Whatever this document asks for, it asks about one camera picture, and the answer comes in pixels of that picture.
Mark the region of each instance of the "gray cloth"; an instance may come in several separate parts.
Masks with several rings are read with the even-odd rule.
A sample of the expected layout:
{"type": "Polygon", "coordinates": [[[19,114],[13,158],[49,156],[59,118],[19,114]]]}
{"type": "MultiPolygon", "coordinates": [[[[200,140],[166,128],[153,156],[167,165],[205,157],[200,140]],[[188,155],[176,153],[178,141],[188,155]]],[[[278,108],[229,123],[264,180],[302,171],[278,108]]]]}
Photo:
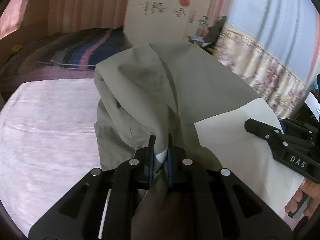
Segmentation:
{"type": "MultiPolygon", "coordinates": [[[[95,84],[101,96],[95,123],[101,167],[116,168],[156,136],[155,169],[168,147],[183,147],[206,168],[220,162],[201,147],[195,122],[235,110],[257,93],[197,45],[149,44],[120,52],[97,64],[95,84]]],[[[152,188],[132,218],[131,239],[194,239],[191,196],[168,192],[159,170],[152,188]]]]}

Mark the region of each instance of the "pink wall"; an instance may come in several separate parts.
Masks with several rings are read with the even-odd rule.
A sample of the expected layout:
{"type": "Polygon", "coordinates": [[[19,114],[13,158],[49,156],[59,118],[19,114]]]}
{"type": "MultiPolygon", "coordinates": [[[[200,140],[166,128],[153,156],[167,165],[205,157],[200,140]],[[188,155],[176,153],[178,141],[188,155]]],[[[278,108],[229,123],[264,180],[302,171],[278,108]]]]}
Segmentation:
{"type": "Polygon", "coordinates": [[[126,6],[127,0],[50,0],[48,33],[118,28],[126,6]]]}

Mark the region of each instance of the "yellow object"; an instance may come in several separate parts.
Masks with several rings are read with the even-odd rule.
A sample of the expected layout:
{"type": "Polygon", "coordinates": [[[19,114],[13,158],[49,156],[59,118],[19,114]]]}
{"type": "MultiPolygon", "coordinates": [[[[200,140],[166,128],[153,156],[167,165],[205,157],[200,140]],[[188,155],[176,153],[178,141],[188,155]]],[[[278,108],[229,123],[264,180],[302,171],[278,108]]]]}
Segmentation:
{"type": "Polygon", "coordinates": [[[12,52],[12,53],[16,53],[16,52],[18,52],[22,47],[23,47],[22,45],[15,45],[15,46],[13,46],[11,52],[12,52]]]}
{"type": "Polygon", "coordinates": [[[207,50],[208,51],[210,51],[212,54],[211,55],[213,55],[213,53],[214,53],[214,49],[212,49],[212,48],[207,48],[207,50]]]}

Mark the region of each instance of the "white paper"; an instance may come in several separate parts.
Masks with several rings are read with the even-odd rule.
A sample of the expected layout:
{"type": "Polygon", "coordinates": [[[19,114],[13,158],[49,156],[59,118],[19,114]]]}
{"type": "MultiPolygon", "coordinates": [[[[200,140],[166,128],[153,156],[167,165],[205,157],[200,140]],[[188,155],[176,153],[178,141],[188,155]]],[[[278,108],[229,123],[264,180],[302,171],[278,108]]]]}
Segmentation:
{"type": "Polygon", "coordinates": [[[268,143],[244,129],[250,118],[282,131],[272,109],[257,98],[239,109],[195,123],[199,142],[280,215],[303,176],[275,161],[268,143]]]}
{"type": "Polygon", "coordinates": [[[168,149],[165,149],[163,152],[155,155],[156,158],[155,158],[154,166],[153,166],[154,172],[158,172],[161,165],[165,162],[165,160],[167,158],[167,152],[168,152],[168,149]]]}

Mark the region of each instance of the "patterned curtain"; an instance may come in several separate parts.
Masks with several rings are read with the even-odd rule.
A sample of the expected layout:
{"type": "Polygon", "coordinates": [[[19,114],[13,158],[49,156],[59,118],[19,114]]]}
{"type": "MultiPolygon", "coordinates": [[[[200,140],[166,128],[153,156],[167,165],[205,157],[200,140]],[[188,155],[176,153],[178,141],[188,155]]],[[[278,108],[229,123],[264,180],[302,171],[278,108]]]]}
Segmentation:
{"type": "Polygon", "coordinates": [[[257,91],[279,118],[290,115],[305,84],[246,33],[226,25],[214,56],[257,91]]]}

